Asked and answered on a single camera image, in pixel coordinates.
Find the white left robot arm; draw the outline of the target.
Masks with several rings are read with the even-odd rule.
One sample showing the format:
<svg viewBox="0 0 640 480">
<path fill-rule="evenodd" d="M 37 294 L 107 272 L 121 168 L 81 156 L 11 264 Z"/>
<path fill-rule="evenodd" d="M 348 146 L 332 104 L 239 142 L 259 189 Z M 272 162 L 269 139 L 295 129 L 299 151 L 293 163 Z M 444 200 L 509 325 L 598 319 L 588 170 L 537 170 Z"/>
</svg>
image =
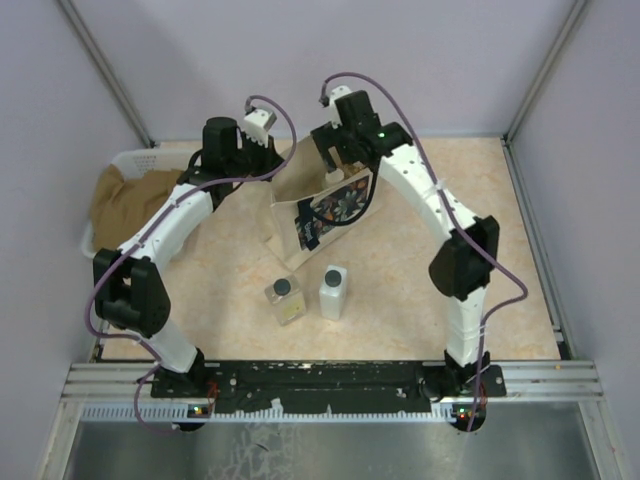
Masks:
<svg viewBox="0 0 640 480">
<path fill-rule="evenodd" d="M 160 368 L 173 372 L 174 387 L 189 397 L 206 389 L 208 373 L 199 366 L 201 351 L 170 318 L 162 273 L 237 187 L 268 181 L 282 168 L 285 160 L 269 133 L 275 121 L 275 113 L 267 109 L 253 109 L 240 122 L 209 119 L 201 150 L 160 209 L 129 240 L 114 250 L 101 249 L 93 258 L 94 290 L 88 304 L 95 316 L 115 328 L 115 337 L 141 343 Z"/>
</svg>

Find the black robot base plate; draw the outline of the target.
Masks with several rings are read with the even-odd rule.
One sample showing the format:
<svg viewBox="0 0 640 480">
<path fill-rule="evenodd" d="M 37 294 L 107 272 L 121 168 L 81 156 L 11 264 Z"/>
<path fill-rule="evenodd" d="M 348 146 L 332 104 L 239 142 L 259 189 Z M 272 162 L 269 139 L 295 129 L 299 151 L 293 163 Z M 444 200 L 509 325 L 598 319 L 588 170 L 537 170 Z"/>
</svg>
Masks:
<svg viewBox="0 0 640 480">
<path fill-rule="evenodd" d="M 264 413 L 280 404 L 286 414 L 421 414 L 451 398 L 461 409 L 457 428 L 480 428 L 486 402 L 502 398 L 502 370 L 487 359 L 480 373 L 450 361 L 196 362 L 187 373 L 159 370 L 151 395 L 205 398 L 207 413 Z"/>
</svg>

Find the olive green bottle cream cap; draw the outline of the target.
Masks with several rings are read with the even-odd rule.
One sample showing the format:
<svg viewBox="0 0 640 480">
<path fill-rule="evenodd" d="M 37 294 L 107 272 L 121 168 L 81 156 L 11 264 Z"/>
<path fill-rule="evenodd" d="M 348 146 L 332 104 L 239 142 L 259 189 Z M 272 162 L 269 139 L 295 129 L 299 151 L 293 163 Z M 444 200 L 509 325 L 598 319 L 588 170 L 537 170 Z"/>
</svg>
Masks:
<svg viewBox="0 0 640 480">
<path fill-rule="evenodd" d="M 326 188 L 332 187 L 342 182 L 344 178 L 345 178 L 345 174 L 340 169 L 327 172 L 324 176 L 324 185 Z"/>
</svg>

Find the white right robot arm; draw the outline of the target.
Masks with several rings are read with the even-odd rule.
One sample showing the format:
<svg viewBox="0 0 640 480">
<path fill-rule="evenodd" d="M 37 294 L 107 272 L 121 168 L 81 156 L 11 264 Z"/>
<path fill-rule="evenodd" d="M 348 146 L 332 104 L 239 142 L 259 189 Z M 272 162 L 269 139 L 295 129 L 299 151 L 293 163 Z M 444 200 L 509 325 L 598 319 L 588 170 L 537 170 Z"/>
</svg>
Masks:
<svg viewBox="0 0 640 480">
<path fill-rule="evenodd" d="M 409 203 L 434 236 L 438 251 L 428 272 L 436 290 L 448 300 L 445 365 L 427 378 L 433 398 L 447 390 L 466 396 L 482 383 L 489 355 L 479 344 L 480 323 L 492 264 L 477 251 L 497 254 L 499 225 L 481 218 L 433 180 L 419 156 L 419 145 L 396 122 L 382 124 L 366 91 L 339 86 L 322 94 L 330 120 L 312 132 L 328 168 L 334 155 L 344 164 L 362 163 Z"/>
</svg>

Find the cream canvas tote bag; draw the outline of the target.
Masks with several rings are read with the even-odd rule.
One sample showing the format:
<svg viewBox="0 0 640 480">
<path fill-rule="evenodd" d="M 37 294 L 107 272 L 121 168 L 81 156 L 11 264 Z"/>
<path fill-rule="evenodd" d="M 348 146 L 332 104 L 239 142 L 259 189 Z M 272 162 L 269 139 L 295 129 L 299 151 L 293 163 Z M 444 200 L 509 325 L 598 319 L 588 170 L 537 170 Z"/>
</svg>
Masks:
<svg viewBox="0 0 640 480">
<path fill-rule="evenodd" d="M 326 188 L 328 171 L 307 136 L 267 185 L 256 213 L 261 240 L 290 270 L 346 234 L 349 220 L 363 220 L 380 209 L 380 203 L 370 198 L 374 175 L 368 168 L 356 163 L 340 164 L 338 169 L 344 180 Z"/>
</svg>

